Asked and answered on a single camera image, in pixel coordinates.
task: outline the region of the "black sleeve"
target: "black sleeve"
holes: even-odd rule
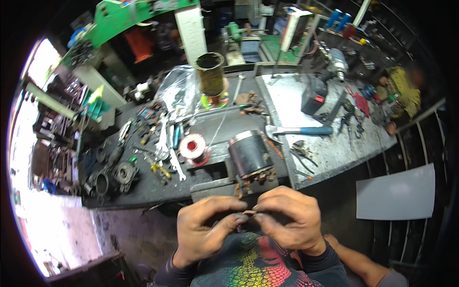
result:
[[[317,272],[341,264],[340,259],[330,244],[325,240],[327,248],[324,253],[319,256],[306,255],[303,252],[298,252],[301,259],[304,273]]]
[[[398,118],[393,118],[392,121],[397,125],[397,128],[403,126],[404,124],[407,124],[410,120],[410,117],[408,115],[407,111],[403,111],[402,115]]]
[[[191,284],[196,273],[197,263],[185,268],[177,268],[172,264],[174,254],[156,272],[153,278],[155,286],[187,287]]]

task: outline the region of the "pliers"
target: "pliers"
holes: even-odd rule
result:
[[[328,120],[328,113],[321,113],[316,116],[312,116],[313,119],[318,120],[321,123],[325,123]]]
[[[298,160],[300,161],[301,165],[302,165],[305,169],[307,169],[310,173],[314,174],[314,172],[313,172],[311,169],[309,169],[309,168],[301,161],[301,158],[305,158],[305,159],[309,160],[310,162],[312,162],[316,167],[319,167],[319,166],[315,163],[315,161],[313,161],[310,157],[308,157],[308,156],[306,156],[306,155],[304,155],[304,154],[298,152],[296,149],[291,148],[291,149],[290,149],[290,152],[291,152],[294,156],[296,156],[296,157],[298,158]]]

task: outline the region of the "open-end wrench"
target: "open-end wrench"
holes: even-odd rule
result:
[[[185,181],[186,180],[186,175],[183,173],[182,168],[180,167],[179,159],[177,158],[177,155],[175,154],[175,150],[171,149],[171,164],[175,169],[177,169],[177,172],[179,173],[179,179],[180,181]]]
[[[239,90],[241,89],[242,81],[244,79],[245,79],[244,75],[242,75],[242,73],[239,73],[239,80],[237,81],[236,91],[234,92],[234,96],[233,96],[233,100],[231,101],[231,105],[234,105],[234,102],[236,101],[236,97],[239,94]]]

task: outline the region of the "finger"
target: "finger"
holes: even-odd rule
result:
[[[190,218],[198,224],[203,224],[218,212],[247,209],[246,202],[232,196],[211,196],[197,203]]]
[[[291,197],[281,195],[269,197],[260,201],[252,208],[258,212],[277,211],[287,215],[298,223],[305,223],[304,218],[308,217],[311,207],[298,202]]]
[[[260,225],[263,233],[273,238],[281,246],[289,245],[294,238],[294,234],[290,230],[282,226],[270,215],[257,213],[253,218]]]
[[[220,220],[207,234],[208,244],[223,242],[238,225],[246,223],[249,217],[242,213],[233,213]]]
[[[307,195],[304,195],[302,194],[301,192],[299,191],[296,191],[296,190],[293,190],[291,188],[288,188],[286,186],[278,186],[270,191],[267,191],[265,193],[263,193],[262,195],[260,195],[258,197],[258,203],[260,203],[260,201],[266,199],[266,198],[269,198],[269,197],[277,197],[277,196],[281,196],[281,195],[286,195],[286,196],[289,196],[289,197],[292,197],[296,200],[304,200],[304,198],[308,197]]]

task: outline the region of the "battery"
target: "battery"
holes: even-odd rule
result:
[[[301,111],[308,115],[314,115],[325,103],[325,97],[328,94],[328,86],[320,78],[315,77],[311,79],[309,84],[303,92],[301,100]]]

